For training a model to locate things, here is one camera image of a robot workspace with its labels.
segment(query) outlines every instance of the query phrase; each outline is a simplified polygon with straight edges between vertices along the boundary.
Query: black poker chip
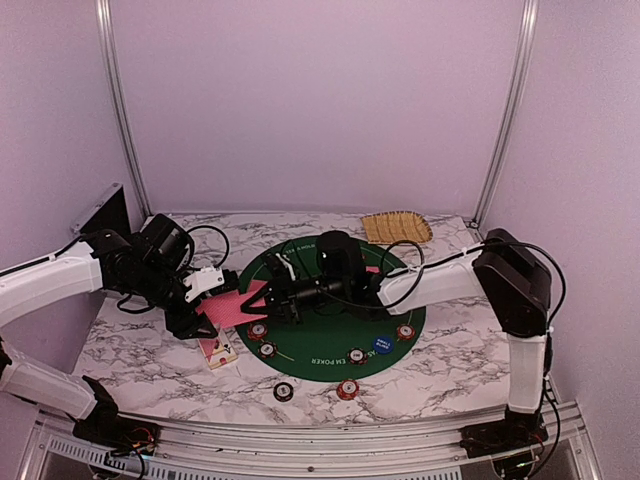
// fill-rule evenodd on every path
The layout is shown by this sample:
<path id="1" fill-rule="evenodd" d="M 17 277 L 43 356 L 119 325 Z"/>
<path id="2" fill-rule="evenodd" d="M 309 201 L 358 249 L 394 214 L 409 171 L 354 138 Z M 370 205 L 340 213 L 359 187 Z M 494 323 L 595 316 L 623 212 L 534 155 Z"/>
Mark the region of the black poker chip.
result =
<path id="1" fill-rule="evenodd" d="M 264 342 L 262 345 L 260 345 L 258 351 L 260 352 L 260 356 L 262 358 L 272 358 L 275 357 L 276 353 L 278 352 L 278 347 L 276 347 L 276 344 L 273 342 Z"/>
<path id="2" fill-rule="evenodd" d="M 347 360 L 349 360 L 349 363 L 352 365 L 364 365 L 367 363 L 367 360 L 369 360 L 369 355 L 361 348 L 356 347 L 347 352 Z"/>
<path id="3" fill-rule="evenodd" d="M 293 398 L 293 387 L 287 382 L 280 382 L 273 387 L 273 396 L 279 402 L 288 402 Z"/>

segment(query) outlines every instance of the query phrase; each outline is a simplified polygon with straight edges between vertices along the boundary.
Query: blue poker chip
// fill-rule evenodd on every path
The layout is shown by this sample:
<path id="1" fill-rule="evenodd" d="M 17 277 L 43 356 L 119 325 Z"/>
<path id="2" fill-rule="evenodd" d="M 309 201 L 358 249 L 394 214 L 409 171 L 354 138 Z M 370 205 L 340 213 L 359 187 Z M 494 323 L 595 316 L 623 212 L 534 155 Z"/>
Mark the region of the blue poker chip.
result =
<path id="1" fill-rule="evenodd" d="M 391 337 L 378 337 L 373 342 L 373 349 L 380 355 L 393 352 L 393 339 Z"/>

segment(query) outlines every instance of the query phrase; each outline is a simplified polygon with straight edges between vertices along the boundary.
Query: robotic arm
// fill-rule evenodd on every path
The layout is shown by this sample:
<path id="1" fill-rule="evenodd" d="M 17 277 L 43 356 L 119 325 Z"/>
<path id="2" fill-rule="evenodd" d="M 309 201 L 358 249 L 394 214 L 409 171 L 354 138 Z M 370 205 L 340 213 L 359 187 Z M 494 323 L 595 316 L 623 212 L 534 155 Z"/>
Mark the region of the robotic arm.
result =
<path id="1" fill-rule="evenodd" d="M 359 243 L 344 232 L 316 241 L 321 274 L 296 280 L 285 260 L 266 254 L 270 280 L 242 306 L 245 313 L 300 322 L 300 312 L 326 302 L 342 302 L 350 312 L 375 320 L 439 302 L 486 295 L 510 351 L 510 390 L 505 419 L 462 429 L 469 457 L 526 447 L 548 438 L 540 407 L 544 376 L 551 364 L 547 315 L 551 274 L 508 232 L 496 229 L 473 247 L 434 264 L 386 274 L 366 271 Z M 264 298 L 265 306 L 253 304 Z"/>
<path id="2" fill-rule="evenodd" d="M 112 230 L 82 236 L 57 253 L 0 272 L 0 328 L 63 298 L 104 288 L 140 295 L 163 309 L 167 329 L 179 339 L 214 338 L 217 331 L 196 308 L 202 294 L 237 288 L 237 276 L 213 267 L 189 273 L 181 268 L 188 248 L 189 234 L 164 215 L 127 239 Z M 62 373 L 2 339 L 0 391 L 66 412 L 77 421 L 74 434 L 96 443 L 121 448 L 140 427 L 154 436 L 157 431 L 154 424 L 120 417 L 97 381 Z"/>

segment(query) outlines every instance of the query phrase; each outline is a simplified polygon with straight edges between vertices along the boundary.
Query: wicker basket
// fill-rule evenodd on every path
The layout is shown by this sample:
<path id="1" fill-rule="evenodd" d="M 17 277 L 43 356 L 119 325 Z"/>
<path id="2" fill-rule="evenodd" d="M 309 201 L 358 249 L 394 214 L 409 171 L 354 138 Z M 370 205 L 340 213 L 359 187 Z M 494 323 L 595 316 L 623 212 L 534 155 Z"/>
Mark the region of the wicker basket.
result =
<path id="1" fill-rule="evenodd" d="M 362 217 L 369 243 L 389 245 L 399 240 L 426 243 L 433 231 L 422 215 L 415 212 L 387 212 Z"/>

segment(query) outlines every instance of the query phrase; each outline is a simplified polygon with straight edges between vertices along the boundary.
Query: white wall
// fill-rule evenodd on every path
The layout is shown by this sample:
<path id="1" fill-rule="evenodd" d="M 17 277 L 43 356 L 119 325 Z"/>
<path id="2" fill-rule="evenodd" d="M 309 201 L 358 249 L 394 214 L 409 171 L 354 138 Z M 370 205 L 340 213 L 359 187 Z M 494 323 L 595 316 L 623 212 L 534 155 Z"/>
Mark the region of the white wall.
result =
<path id="1" fill-rule="evenodd" d="M 638 478 L 640 3 L 543 0 L 526 88 L 486 227 L 561 263 L 553 377 L 604 478 Z"/>
<path id="2" fill-rule="evenodd" d="M 521 0 L 114 0 L 159 211 L 471 216 Z"/>

